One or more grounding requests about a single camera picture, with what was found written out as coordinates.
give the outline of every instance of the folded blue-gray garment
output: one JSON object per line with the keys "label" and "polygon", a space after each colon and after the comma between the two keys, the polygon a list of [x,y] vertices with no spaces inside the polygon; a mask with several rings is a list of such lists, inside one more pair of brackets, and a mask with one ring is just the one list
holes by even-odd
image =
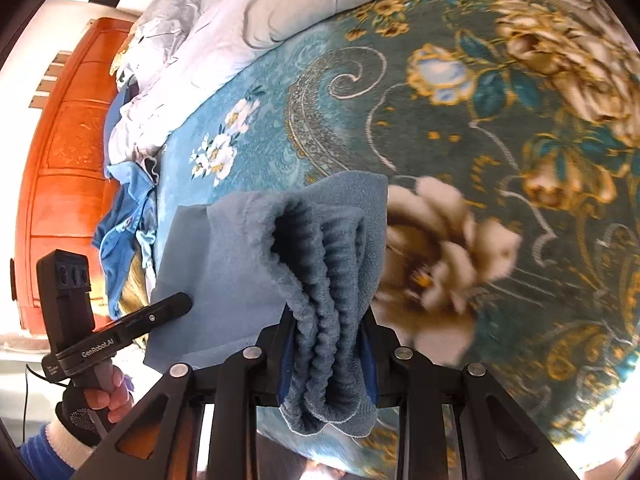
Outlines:
{"label": "folded blue-gray garment", "polygon": [[361,171],[179,208],[152,300],[181,291],[193,307],[153,330],[145,364],[162,372],[175,362],[219,364],[254,344],[288,304],[296,351],[280,409],[289,427],[369,434],[376,408],[356,336],[382,271],[385,226],[386,178]]}

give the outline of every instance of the silver bolt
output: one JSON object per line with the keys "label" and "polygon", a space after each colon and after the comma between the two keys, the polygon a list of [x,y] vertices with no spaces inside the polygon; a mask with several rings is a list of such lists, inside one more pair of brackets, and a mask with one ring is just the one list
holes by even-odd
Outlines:
{"label": "silver bolt", "polygon": [[407,359],[411,359],[414,356],[414,351],[407,346],[399,346],[394,350],[394,355],[398,359],[402,359],[402,361],[407,361]]}
{"label": "silver bolt", "polygon": [[189,367],[184,363],[178,363],[169,368],[169,375],[171,377],[184,377],[189,372]]}
{"label": "silver bolt", "polygon": [[486,368],[481,363],[471,363],[466,367],[466,371],[473,377],[482,377],[486,373]]}
{"label": "silver bolt", "polygon": [[242,355],[245,359],[257,359],[262,355],[262,348],[259,346],[248,346],[242,350]]}

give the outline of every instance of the bedspread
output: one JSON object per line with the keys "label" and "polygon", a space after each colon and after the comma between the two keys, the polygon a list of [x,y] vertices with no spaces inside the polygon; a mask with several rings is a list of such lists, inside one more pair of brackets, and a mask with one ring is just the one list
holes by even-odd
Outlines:
{"label": "bedspread", "polygon": [[122,109],[109,143],[111,163],[135,160],[139,152],[154,155],[172,130],[254,60],[295,33],[367,1],[216,0],[164,69]]}
{"label": "bedspread", "polygon": [[[575,469],[640,413],[640,57],[601,0],[376,0],[284,42],[161,153],[157,261],[178,205],[390,182],[379,322],[437,363],[482,361]],[[394,424],[296,440],[385,478]]]}

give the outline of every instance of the blue sleeve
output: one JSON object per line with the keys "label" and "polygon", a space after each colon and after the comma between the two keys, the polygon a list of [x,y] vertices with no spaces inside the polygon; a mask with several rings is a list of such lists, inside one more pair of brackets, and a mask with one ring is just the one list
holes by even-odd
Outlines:
{"label": "blue sleeve", "polygon": [[40,433],[20,446],[20,455],[36,480],[69,480],[75,470],[49,445],[43,426]]}

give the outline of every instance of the orange wooden headboard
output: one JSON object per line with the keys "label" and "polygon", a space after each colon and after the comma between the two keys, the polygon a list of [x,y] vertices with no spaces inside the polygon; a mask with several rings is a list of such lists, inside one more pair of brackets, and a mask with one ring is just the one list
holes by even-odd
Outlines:
{"label": "orange wooden headboard", "polygon": [[102,170],[104,118],[116,95],[111,61],[130,22],[96,20],[65,63],[31,141],[15,229],[15,293],[22,327],[44,334],[35,267],[54,249],[86,254],[96,325],[108,319],[104,275],[91,247],[118,189]]}

